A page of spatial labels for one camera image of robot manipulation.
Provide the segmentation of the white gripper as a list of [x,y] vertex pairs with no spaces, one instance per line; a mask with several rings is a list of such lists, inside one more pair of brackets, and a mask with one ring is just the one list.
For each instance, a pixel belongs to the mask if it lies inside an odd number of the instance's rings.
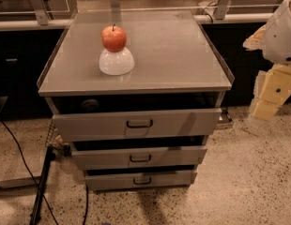
[[[245,39],[242,46],[249,50],[263,49],[266,26],[262,25]],[[260,70],[256,76],[249,117],[258,122],[270,120],[291,96],[291,66],[275,64],[268,72]]]

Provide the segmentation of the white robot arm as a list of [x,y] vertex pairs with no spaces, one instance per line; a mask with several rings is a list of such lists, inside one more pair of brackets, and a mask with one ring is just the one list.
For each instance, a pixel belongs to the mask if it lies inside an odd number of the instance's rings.
[[291,0],[283,0],[268,21],[243,42],[249,51],[261,50],[273,66],[255,79],[249,116],[269,121],[291,96]]

